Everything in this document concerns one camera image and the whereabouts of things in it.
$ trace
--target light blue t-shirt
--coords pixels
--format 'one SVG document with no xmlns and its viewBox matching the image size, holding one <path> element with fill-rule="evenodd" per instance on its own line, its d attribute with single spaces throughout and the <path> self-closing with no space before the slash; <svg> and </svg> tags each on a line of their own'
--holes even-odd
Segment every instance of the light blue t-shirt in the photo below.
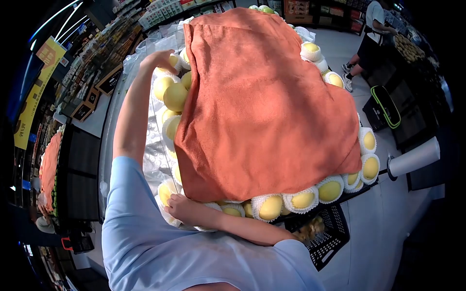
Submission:
<svg viewBox="0 0 466 291">
<path fill-rule="evenodd" d="M 141 167 L 124 156 L 112 164 L 102 250 L 115 291 L 175 291 L 215 282 L 242 291 L 324 290 L 309 251 L 297 240 L 263 247 L 222 231 L 167 224 Z"/>
</svg>

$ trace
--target floor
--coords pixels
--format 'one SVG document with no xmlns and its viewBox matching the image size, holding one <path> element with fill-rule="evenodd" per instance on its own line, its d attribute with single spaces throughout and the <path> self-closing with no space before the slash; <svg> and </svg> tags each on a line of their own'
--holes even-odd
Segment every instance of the floor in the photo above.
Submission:
<svg viewBox="0 0 466 291">
<path fill-rule="evenodd" d="M 328 65 L 335 72 L 343 73 L 341 64 L 348 62 L 357 52 L 362 37 L 331 30 L 311 31 L 317 34 L 315 43 L 320 46 Z M 360 76 L 353 79 L 352 96 L 363 126 L 369 126 L 362 111 L 370 97 L 369 86 Z M 394 156 L 400 155 L 388 129 L 375 135 L 376 154 L 381 161 L 385 161 L 388 152 Z M 429 202 L 444 194 L 443 185 L 408 192 L 406 176 L 400 176 L 392 182 L 384 174 L 379 180 L 380 183 L 371 190 L 341 204 L 351 239 L 319 272 L 328 291 L 390 290 L 404 239 L 417 224 Z M 92 234 L 96 249 L 86 255 L 90 259 L 89 264 L 104 275 L 101 230 L 101 226 L 96 224 L 96 233 Z"/>
</svg>

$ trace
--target apple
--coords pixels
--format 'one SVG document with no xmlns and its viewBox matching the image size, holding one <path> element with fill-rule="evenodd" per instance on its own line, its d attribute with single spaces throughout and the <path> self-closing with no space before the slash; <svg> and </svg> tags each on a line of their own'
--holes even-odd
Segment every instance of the apple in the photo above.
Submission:
<svg viewBox="0 0 466 291">
<path fill-rule="evenodd" d="M 262 8 L 262 12 L 265 12 L 265 13 L 270 13 L 270 14 L 275 14 L 274 10 L 270 7 L 264 7 Z"/>
</svg>

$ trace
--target white sneaker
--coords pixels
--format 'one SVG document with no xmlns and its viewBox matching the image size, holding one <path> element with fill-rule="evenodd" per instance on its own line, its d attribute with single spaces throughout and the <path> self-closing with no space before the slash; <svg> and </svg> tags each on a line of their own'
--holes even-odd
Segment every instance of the white sneaker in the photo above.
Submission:
<svg viewBox="0 0 466 291">
<path fill-rule="evenodd" d="M 343 74 L 342 75 L 342 79 L 343 79 L 343 84 L 345 85 L 345 88 L 350 91 L 350 92 L 353 92 L 353 81 L 348 79 L 346 77 L 346 74 Z"/>
<path fill-rule="evenodd" d="M 345 72 L 345 73 L 349 73 L 351 71 L 351 67 L 347 67 L 346 64 L 343 64 L 342 65 L 342 70 Z"/>
</svg>

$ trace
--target black price sign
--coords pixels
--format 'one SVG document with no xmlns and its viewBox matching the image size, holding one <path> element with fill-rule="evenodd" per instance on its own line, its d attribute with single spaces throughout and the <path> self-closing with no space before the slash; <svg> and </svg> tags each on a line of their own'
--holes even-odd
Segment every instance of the black price sign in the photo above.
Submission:
<svg viewBox="0 0 466 291">
<path fill-rule="evenodd" d="M 123 67 L 119 68 L 117 71 L 112 72 L 110 76 L 108 76 L 105 80 L 100 82 L 96 88 L 104 92 L 106 95 L 110 95 L 110 93 L 115 88 L 118 78 L 123 71 Z"/>
<path fill-rule="evenodd" d="M 73 114 L 73 118 L 79 121 L 82 121 L 83 118 L 86 116 L 86 114 L 90 111 L 90 108 L 87 107 L 86 105 L 82 104 L 78 110 L 75 111 Z"/>
<path fill-rule="evenodd" d="M 97 101 L 97 94 L 95 93 L 94 90 L 91 90 L 89 93 L 88 102 L 95 105 Z"/>
</svg>

